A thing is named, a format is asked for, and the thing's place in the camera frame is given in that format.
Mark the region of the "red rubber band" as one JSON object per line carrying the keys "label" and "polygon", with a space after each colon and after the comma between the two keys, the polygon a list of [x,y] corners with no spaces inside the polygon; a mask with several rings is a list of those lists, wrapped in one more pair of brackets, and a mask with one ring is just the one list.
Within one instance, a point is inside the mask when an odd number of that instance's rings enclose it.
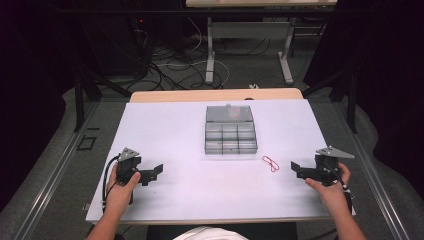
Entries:
{"label": "red rubber band", "polygon": [[280,169],[279,165],[272,158],[268,156],[263,156],[262,160],[270,166],[270,170],[272,172],[276,172]]}

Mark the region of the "white table mat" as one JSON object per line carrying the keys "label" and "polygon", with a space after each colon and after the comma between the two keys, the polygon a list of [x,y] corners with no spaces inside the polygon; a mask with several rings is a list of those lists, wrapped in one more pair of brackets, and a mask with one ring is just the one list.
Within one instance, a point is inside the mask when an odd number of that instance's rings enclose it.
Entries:
{"label": "white table mat", "polygon": [[[134,191],[124,223],[165,225],[325,219],[319,195],[290,165],[314,164],[326,142],[305,100],[250,100],[258,150],[253,155],[208,155],[207,103],[129,103],[109,154],[125,147],[141,165],[162,164],[158,179]],[[262,160],[272,158],[276,172]]]}

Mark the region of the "person's left hand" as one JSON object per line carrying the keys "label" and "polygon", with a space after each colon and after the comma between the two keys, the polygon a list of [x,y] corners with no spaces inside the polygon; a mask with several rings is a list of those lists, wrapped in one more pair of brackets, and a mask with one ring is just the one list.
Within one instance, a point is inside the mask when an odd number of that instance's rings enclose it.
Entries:
{"label": "person's left hand", "polygon": [[121,186],[116,179],[117,167],[118,164],[113,166],[107,183],[104,216],[119,220],[129,205],[132,191],[137,186],[141,174],[139,172],[134,173],[130,180],[124,186]]}

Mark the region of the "black metal stand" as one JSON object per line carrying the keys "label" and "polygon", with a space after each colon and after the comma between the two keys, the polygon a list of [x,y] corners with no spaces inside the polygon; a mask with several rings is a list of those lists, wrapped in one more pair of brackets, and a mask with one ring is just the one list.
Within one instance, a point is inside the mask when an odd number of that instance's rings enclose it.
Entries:
{"label": "black metal stand", "polygon": [[348,98],[346,110],[346,123],[350,130],[356,134],[356,102],[357,102],[357,82],[358,71],[355,69],[344,68],[338,70],[335,74],[331,75],[324,80],[319,81],[316,85],[307,88],[302,92],[304,97],[308,97],[312,93],[334,84],[329,98],[332,102],[341,102],[344,97]]}
{"label": "black metal stand", "polygon": [[130,91],[123,89],[107,78],[95,73],[80,62],[74,64],[73,76],[76,104],[75,132],[78,132],[85,122],[84,97],[87,96],[89,100],[95,102],[100,101],[103,97],[98,84],[105,85],[124,97],[130,97],[132,95]]}

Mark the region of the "clear plastic compartment box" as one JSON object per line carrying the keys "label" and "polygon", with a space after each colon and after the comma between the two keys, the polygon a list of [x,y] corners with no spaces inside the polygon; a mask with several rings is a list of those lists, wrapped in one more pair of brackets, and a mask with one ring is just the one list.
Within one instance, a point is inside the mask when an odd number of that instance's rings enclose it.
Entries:
{"label": "clear plastic compartment box", "polygon": [[208,106],[204,149],[209,155],[256,154],[258,143],[251,108]]}

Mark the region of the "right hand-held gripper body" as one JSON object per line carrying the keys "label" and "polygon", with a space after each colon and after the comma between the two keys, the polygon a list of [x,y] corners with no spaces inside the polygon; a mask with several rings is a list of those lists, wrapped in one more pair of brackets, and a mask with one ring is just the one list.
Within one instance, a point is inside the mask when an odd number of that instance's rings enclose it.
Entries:
{"label": "right hand-held gripper body", "polygon": [[318,170],[318,182],[321,182],[324,186],[331,186],[334,181],[341,180],[341,171],[338,167],[340,158],[354,159],[355,156],[332,146],[316,151],[315,162]]}

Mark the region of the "white-legged background desk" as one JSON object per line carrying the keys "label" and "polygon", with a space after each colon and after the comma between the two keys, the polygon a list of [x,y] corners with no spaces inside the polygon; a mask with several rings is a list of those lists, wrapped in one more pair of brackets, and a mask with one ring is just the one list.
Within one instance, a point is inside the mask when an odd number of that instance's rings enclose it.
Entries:
{"label": "white-legged background desk", "polygon": [[[314,10],[316,7],[335,6],[338,0],[186,0],[186,6],[200,10]],[[208,58],[206,65],[205,82],[213,82],[215,39],[280,39],[284,41],[283,50],[278,53],[283,80],[288,85],[293,85],[287,58],[291,42],[294,38],[296,17],[289,17],[286,21],[229,21],[216,22],[211,17],[207,18],[207,44]]]}

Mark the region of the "person's white shirt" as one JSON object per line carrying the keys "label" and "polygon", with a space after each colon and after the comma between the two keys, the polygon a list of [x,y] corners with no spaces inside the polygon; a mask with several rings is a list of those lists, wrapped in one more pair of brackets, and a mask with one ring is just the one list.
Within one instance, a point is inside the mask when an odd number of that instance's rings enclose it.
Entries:
{"label": "person's white shirt", "polygon": [[173,240],[248,240],[237,232],[223,228],[201,226],[186,231]]}

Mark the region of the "person's right hand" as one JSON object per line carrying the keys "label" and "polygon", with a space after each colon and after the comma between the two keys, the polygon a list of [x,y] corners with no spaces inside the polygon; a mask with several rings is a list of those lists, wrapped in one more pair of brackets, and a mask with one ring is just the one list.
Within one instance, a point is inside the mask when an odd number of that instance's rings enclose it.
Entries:
{"label": "person's right hand", "polygon": [[352,216],[340,182],[325,187],[317,181],[307,178],[305,183],[319,193],[331,217],[336,219]]}

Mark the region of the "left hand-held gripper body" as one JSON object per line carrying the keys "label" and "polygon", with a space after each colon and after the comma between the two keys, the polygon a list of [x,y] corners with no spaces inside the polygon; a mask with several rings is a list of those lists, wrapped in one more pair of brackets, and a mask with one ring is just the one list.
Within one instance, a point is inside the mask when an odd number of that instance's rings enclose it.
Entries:
{"label": "left hand-held gripper body", "polygon": [[141,163],[141,157],[135,150],[125,147],[118,157],[116,180],[126,185],[133,174],[138,171],[137,166]]}

